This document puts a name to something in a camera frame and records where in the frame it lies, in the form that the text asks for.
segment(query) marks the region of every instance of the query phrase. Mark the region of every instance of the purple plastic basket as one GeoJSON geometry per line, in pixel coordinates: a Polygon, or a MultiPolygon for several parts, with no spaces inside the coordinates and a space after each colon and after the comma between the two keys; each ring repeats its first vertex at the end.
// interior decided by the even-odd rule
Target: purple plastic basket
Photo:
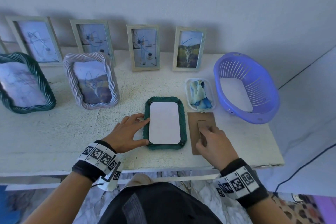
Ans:
{"type": "Polygon", "coordinates": [[[219,102],[229,113],[253,124],[267,123],[277,113],[280,99],[273,80],[267,70],[249,56],[227,53],[217,60],[213,72],[219,102]],[[221,78],[237,78],[243,82],[253,107],[252,112],[241,110],[225,97],[221,78]]]}

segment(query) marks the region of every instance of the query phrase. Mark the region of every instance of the wristband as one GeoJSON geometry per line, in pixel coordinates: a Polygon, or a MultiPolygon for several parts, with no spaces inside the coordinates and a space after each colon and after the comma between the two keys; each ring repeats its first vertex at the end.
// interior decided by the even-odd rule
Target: wristband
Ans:
{"type": "Polygon", "coordinates": [[[244,208],[268,197],[257,175],[241,158],[232,161],[220,173],[222,177],[215,180],[215,186],[221,197],[236,199],[244,208]]]}
{"type": "Polygon", "coordinates": [[[95,182],[100,176],[105,177],[119,166],[120,161],[113,148],[107,142],[97,140],[79,155],[72,170],[95,182]]]}

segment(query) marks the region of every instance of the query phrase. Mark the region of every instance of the green twisted picture frame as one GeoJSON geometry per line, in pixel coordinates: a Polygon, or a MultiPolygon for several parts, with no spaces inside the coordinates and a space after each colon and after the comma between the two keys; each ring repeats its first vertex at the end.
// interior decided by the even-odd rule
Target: green twisted picture frame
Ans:
{"type": "MultiPolygon", "coordinates": [[[[181,100],[176,97],[152,97],[146,101],[145,104],[145,116],[144,119],[147,119],[151,113],[151,103],[153,102],[175,102],[178,105],[178,117],[180,121],[180,136],[181,141],[177,144],[153,144],[149,142],[147,145],[151,150],[157,149],[174,149],[179,150],[181,149],[187,142],[187,128],[186,128],[186,115],[184,113],[184,106],[181,100]]],[[[143,137],[144,139],[149,139],[149,122],[143,128],[143,137]]]]}
{"type": "Polygon", "coordinates": [[[53,109],[56,105],[56,99],[37,61],[33,59],[31,56],[21,53],[21,52],[1,54],[0,64],[8,63],[8,62],[19,62],[19,63],[23,63],[27,65],[29,71],[35,77],[39,85],[40,91],[44,94],[46,98],[46,104],[45,105],[34,105],[30,107],[15,106],[13,99],[7,94],[7,92],[3,89],[0,83],[0,99],[2,100],[3,105],[9,110],[11,110],[12,112],[20,113],[20,114],[25,114],[25,113],[30,113],[30,112],[49,111],[53,109]]]}

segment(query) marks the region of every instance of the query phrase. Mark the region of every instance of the hand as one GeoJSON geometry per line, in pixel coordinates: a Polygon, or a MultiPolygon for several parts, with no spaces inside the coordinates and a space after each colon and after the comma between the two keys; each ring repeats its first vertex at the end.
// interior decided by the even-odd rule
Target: hand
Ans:
{"type": "Polygon", "coordinates": [[[134,134],[143,128],[150,119],[140,121],[139,118],[143,118],[142,113],[133,114],[130,117],[125,116],[121,122],[119,122],[112,132],[103,138],[103,141],[109,143],[117,153],[124,153],[133,150],[137,147],[145,146],[149,144],[149,140],[133,140],[134,134]]]}
{"type": "Polygon", "coordinates": [[[204,147],[199,140],[196,143],[196,148],[216,169],[222,171],[228,164],[238,158],[237,152],[223,130],[219,130],[218,127],[214,127],[213,132],[210,132],[206,127],[199,130],[207,139],[207,146],[204,147]]]}

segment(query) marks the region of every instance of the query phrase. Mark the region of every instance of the white wall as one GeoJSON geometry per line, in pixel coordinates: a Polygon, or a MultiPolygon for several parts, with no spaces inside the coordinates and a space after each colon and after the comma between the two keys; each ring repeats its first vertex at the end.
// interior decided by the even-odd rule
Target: white wall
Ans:
{"type": "Polygon", "coordinates": [[[61,45],[74,46],[69,19],[110,20],[115,49],[128,49],[125,24],[159,24],[172,52],[176,26],[208,28],[206,53],[243,52],[281,86],[336,44],[336,0],[0,0],[4,15],[50,16],[61,45]]]}
{"type": "MultiPolygon", "coordinates": [[[[336,143],[336,48],[279,90],[281,106],[269,123],[284,167],[259,170],[269,191],[336,143]]],[[[336,197],[336,147],[304,167],[279,192],[336,197]]]]}

